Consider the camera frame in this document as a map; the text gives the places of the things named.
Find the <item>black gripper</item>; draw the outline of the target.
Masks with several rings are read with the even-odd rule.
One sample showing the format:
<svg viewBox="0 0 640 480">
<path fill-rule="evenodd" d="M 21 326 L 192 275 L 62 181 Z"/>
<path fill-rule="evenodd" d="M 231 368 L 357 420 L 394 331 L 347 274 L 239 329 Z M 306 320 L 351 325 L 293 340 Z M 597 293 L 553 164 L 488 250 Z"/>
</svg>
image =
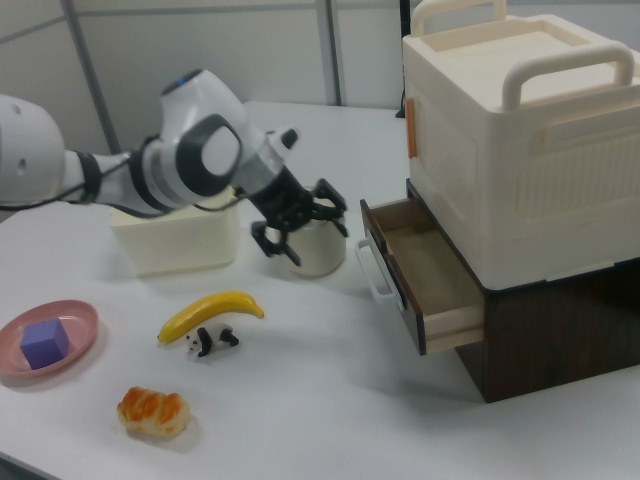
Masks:
<svg viewBox="0 0 640 480">
<path fill-rule="evenodd" d="M 263 253 L 286 256 L 295 266 L 301 266 L 300 256 L 288 243 L 287 231 L 296 231 L 313 220 L 330 222 L 342 236 L 348 236 L 344 224 L 347 210 L 343 196 L 324 178 L 317 181 L 311 193 L 304 188 L 287 167 L 264 189 L 249 197 L 265 221 L 251 224 L 251 235 Z M 279 234 L 277 241 L 268 238 L 271 228 Z"/>
</svg>

